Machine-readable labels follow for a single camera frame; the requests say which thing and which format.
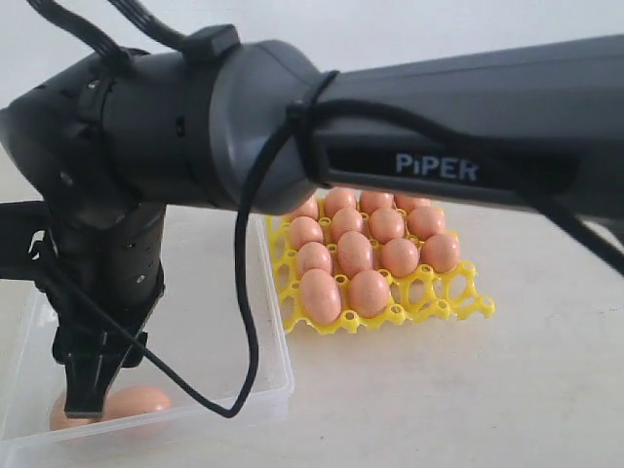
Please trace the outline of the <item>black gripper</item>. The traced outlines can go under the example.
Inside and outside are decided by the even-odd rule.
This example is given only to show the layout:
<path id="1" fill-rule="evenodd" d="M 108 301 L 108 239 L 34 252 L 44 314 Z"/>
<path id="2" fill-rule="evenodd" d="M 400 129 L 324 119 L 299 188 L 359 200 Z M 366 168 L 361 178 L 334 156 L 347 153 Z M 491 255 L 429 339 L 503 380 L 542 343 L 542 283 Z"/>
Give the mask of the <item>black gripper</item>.
<path id="1" fill-rule="evenodd" d="M 143 327 L 164 292 L 161 245 L 166 209 L 143 204 L 109 229 L 78 227 L 51 214 L 36 242 L 36 288 L 58 313 L 55 361 L 65 367 L 64 413 L 72 419 L 103 417 L 119 370 L 133 369 Z"/>

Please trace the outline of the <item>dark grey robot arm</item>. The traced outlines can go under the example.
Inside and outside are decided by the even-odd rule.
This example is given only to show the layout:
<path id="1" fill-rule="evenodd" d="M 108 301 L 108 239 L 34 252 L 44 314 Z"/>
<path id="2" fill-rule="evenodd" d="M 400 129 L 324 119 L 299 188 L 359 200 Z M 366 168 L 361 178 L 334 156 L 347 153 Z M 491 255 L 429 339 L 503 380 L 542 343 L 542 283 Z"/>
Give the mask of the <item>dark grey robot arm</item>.
<path id="1" fill-rule="evenodd" d="M 323 72 L 294 46 L 230 26 L 179 51 L 89 55 L 1 111 L 1 142 L 38 202 L 1 208 L 1 275 L 58 313 L 65 413 L 98 418 L 119 370 L 149 357 L 169 205 L 228 210 L 250 363 L 250 214 L 282 215 L 346 185 L 533 210 L 621 271 L 589 221 L 623 233 L 619 35 Z"/>

